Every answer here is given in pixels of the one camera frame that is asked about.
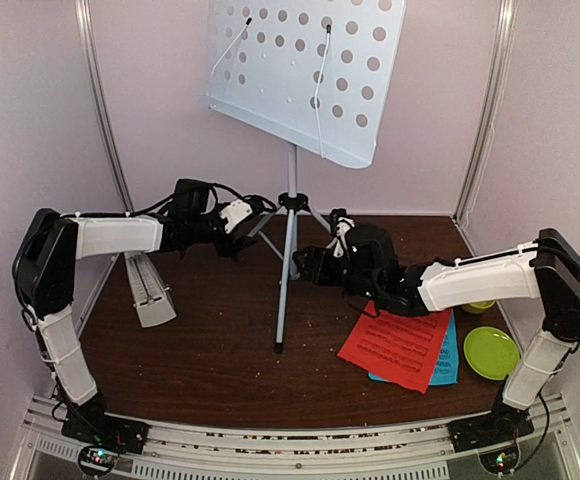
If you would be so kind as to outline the grey music stand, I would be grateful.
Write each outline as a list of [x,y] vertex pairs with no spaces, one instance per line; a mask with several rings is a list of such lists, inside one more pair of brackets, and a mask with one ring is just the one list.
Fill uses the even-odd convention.
[[288,144],[276,353],[284,347],[298,216],[329,226],[298,190],[298,152],[348,169],[373,163],[405,14],[403,1],[209,4],[208,108]]

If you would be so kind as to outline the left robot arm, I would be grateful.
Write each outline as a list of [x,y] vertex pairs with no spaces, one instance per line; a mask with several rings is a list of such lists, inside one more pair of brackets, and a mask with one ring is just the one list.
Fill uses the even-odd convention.
[[239,226],[274,208],[256,194],[236,193],[233,201],[221,202],[223,188],[180,179],[171,195],[142,210],[61,214],[43,208],[33,217],[12,266],[15,294],[68,408],[66,425],[91,443],[107,442],[114,424],[105,415],[103,394],[72,319],[77,262],[121,255],[140,325],[152,328],[174,320],[171,295],[150,254],[185,254],[194,245],[211,244],[219,256],[234,258],[251,243],[235,235]]

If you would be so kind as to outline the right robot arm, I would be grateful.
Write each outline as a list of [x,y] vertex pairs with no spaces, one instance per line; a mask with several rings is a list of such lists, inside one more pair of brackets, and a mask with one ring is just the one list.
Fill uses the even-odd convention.
[[482,301],[540,301],[542,323],[483,419],[483,433],[492,441],[505,440],[520,426],[580,345],[580,256],[553,228],[501,252],[403,266],[385,230],[341,220],[330,246],[303,248],[293,261],[311,283],[340,287],[368,298],[380,312],[404,317]]

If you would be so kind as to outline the grey metronome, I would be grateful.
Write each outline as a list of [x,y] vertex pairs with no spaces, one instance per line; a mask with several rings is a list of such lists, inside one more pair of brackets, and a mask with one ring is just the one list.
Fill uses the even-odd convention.
[[125,252],[124,261],[129,285],[142,328],[163,325],[177,316],[169,288],[156,267],[143,252]]

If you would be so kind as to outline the green bowl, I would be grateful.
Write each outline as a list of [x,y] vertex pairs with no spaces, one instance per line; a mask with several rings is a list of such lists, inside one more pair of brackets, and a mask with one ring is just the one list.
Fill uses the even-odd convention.
[[467,303],[461,309],[472,315],[480,315],[492,308],[496,304],[495,300]]

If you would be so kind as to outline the green plate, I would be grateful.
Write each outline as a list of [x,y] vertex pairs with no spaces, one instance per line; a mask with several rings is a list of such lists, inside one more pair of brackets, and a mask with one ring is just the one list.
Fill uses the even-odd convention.
[[492,381],[504,380],[521,358],[515,341],[502,330],[489,326],[471,330],[464,339],[463,352],[471,369]]

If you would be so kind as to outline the aluminium front rail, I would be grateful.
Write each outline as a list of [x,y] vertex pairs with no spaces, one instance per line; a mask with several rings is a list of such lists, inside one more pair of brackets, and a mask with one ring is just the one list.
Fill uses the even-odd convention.
[[491,479],[486,463],[521,451],[516,479],[580,479],[579,442],[559,395],[531,408],[534,433],[457,451],[449,419],[312,430],[236,429],[151,421],[141,454],[106,479]]

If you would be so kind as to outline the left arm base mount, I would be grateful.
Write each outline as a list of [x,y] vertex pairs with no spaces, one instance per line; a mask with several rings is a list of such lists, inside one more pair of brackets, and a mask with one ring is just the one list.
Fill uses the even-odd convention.
[[104,416],[99,431],[73,415],[66,417],[61,428],[64,437],[84,443],[76,462],[80,470],[92,478],[110,474],[125,454],[142,454],[148,432],[145,422],[109,415]]

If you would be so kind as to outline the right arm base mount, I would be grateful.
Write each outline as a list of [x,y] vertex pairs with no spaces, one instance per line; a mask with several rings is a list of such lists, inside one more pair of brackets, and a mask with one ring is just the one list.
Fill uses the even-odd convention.
[[518,441],[534,432],[531,420],[519,422],[480,415],[448,424],[448,433],[456,453],[475,450],[484,470],[502,476],[511,474],[521,464]]

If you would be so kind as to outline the left aluminium corner post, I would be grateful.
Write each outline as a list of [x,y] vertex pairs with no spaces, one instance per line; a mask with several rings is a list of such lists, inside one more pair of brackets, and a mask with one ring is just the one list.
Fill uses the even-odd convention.
[[75,0],[77,27],[81,38],[89,84],[93,96],[96,119],[102,138],[107,162],[111,169],[118,196],[126,211],[135,210],[126,175],[121,163],[111,117],[105,95],[103,78],[98,60],[96,39],[92,23],[91,2]]

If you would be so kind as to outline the aluminium corner post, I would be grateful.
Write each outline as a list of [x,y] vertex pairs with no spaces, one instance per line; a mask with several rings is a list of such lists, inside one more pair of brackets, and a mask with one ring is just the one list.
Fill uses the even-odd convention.
[[135,210],[126,175],[121,163],[111,117],[105,95],[103,78],[98,60],[96,39],[92,23],[91,2],[75,0],[77,27],[81,38],[89,84],[93,96],[96,119],[102,138],[107,162],[111,169],[118,196],[126,211]]
[[481,114],[468,169],[454,213],[455,222],[463,228],[467,227],[470,212],[474,209],[494,137],[494,121],[507,78],[516,9],[517,1],[501,0],[499,2],[497,25]]

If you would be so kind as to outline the right aluminium corner post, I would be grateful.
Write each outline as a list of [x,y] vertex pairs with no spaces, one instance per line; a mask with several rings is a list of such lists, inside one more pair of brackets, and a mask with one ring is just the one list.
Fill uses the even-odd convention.
[[494,137],[494,121],[507,78],[516,9],[517,1],[501,0],[499,2],[497,25],[481,114],[468,169],[454,213],[455,222],[463,228],[467,227],[470,212],[474,209]]

